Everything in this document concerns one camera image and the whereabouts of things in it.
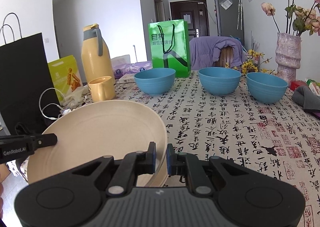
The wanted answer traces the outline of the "person's left hand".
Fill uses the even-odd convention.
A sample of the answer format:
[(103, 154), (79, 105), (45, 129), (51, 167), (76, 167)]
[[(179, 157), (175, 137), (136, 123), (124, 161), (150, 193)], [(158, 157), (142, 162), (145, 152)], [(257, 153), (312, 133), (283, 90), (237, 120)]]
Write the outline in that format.
[(3, 218), (3, 198), (2, 198), (2, 195), (3, 195), (3, 185), (2, 183), (0, 183), (0, 219)]

